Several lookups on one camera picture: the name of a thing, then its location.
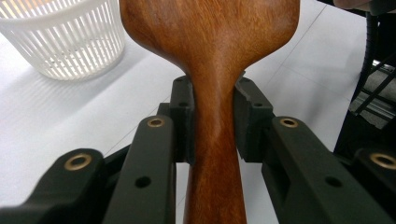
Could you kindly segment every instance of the wooden handle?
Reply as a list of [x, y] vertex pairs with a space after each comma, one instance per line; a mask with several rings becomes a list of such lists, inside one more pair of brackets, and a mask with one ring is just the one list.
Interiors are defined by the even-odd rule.
[[120, 0], [122, 23], [142, 47], [179, 66], [195, 98], [195, 155], [185, 223], [246, 223], [233, 133], [233, 85], [287, 43], [298, 0]]

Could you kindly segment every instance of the perforated basket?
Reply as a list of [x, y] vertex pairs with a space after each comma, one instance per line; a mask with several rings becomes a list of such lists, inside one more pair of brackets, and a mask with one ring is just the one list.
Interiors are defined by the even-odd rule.
[[61, 80], [107, 71], [125, 45], [118, 0], [2, 0], [0, 32], [40, 73]]

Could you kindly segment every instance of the brown wooden object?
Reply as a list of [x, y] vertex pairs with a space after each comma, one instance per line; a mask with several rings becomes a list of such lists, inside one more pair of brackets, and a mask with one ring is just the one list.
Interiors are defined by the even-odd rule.
[[249, 65], [286, 44], [298, 0], [120, 0], [142, 47], [180, 67], [195, 100], [195, 158], [185, 223], [246, 223], [233, 132], [233, 86]]

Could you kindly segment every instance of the wood grain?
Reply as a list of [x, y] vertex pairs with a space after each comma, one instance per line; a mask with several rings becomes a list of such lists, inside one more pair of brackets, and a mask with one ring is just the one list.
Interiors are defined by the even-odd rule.
[[195, 99], [195, 155], [185, 223], [246, 223], [233, 133], [233, 86], [249, 65], [286, 44], [298, 0], [120, 0], [142, 47], [180, 67]]

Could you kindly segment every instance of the wooden spatula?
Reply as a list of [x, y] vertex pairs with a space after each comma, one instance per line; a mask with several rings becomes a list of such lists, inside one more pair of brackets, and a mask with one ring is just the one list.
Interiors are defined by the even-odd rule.
[[192, 82], [196, 163], [185, 223], [247, 222], [233, 86], [244, 69], [290, 40], [299, 6], [298, 0], [120, 0], [129, 36], [176, 64]]

